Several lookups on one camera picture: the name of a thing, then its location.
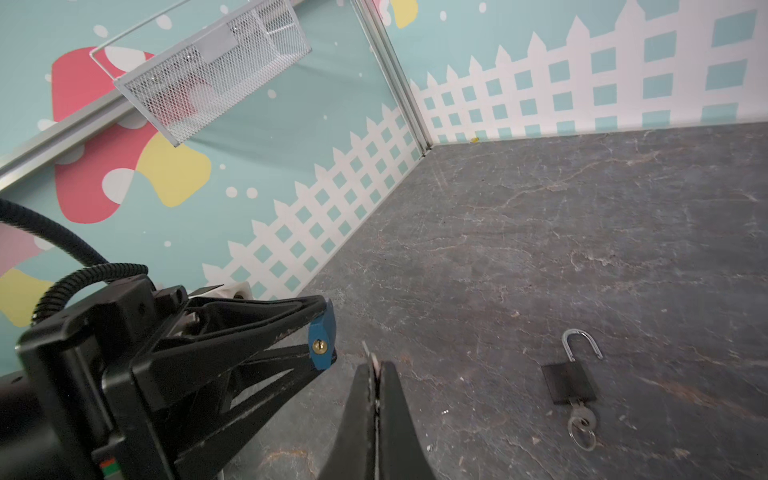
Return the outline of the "black padlock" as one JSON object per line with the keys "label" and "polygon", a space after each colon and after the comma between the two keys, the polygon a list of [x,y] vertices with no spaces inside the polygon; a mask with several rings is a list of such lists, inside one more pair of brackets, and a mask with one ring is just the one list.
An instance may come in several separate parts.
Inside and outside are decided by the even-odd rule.
{"label": "black padlock", "polygon": [[574,335],[584,337],[589,342],[595,356],[599,360],[604,359],[604,355],[592,335],[582,329],[567,329],[562,334],[561,341],[568,360],[563,363],[554,363],[541,367],[550,398],[554,405],[587,403],[597,399],[595,387],[587,374],[587,370],[576,359],[572,351],[570,337]]}

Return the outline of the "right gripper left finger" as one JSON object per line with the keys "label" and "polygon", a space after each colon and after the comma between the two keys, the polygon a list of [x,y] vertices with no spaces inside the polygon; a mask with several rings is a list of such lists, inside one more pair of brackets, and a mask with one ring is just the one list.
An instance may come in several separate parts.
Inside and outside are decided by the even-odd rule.
{"label": "right gripper left finger", "polygon": [[334,444],[318,479],[375,478],[376,406],[377,384],[373,367],[359,365]]}

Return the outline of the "small blue padlock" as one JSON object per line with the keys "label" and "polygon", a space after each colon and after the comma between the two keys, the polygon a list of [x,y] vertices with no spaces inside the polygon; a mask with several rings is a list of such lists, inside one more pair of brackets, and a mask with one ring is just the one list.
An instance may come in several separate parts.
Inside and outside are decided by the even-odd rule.
{"label": "small blue padlock", "polygon": [[327,299],[324,312],[310,322],[308,329],[309,355],[316,370],[325,371],[333,364],[336,333],[334,306]]}

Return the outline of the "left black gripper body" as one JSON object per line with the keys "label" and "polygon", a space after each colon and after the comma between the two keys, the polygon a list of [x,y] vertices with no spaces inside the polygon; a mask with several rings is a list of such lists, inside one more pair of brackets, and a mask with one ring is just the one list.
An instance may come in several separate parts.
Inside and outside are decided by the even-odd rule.
{"label": "left black gripper body", "polygon": [[19,479],[195,479],[186,441],[198,391],[189,361],[141,382],[163,342],[198,334],[198,297],[145,275],[114,281],[58,312],[46,303],[17,345]]}

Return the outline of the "silver key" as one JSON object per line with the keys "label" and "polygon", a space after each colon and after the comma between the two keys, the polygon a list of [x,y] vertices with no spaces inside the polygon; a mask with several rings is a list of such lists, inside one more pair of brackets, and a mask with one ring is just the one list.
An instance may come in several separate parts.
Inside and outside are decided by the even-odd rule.
{"label": "silver key", "polygon": [[597,446],[597,417],[583,402],[572,402],[567,429],[571,440],[583,451],[591,452]]}

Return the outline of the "small key for blue padlock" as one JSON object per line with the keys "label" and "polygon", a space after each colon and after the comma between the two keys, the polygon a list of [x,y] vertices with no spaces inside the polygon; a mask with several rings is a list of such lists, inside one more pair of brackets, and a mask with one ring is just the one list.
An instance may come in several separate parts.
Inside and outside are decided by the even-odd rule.
{"label": "small key for blue padlock", "polygon": [[367,343],[365,341],[362,341],[362,347],[364,350],[365,357],[368,361],[370,370],[372,372],[372,375],[376,380],[380,379],[380,372],[381,372],[381,364],[376,357],[376,355],[369,349]]}

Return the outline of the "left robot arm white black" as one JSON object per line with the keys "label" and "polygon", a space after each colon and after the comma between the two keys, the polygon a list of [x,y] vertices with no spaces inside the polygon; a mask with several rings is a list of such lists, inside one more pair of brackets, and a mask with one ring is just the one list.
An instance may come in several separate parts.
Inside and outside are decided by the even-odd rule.
{"label": "left robot arm white black", "polygon": [[336,359],[321,296],[202,286],[181,249],[223,215],[100,237],[1,204],[5,479],[212,479]]}

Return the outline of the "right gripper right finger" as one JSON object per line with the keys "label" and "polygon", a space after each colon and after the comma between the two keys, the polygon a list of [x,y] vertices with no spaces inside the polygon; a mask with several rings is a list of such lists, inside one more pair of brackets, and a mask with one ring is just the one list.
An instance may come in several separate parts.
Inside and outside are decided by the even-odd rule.
{"label": "right gripper right finger", "polygon": [[378,400],[378,478],[434,480],[393,362],[381,364]]}

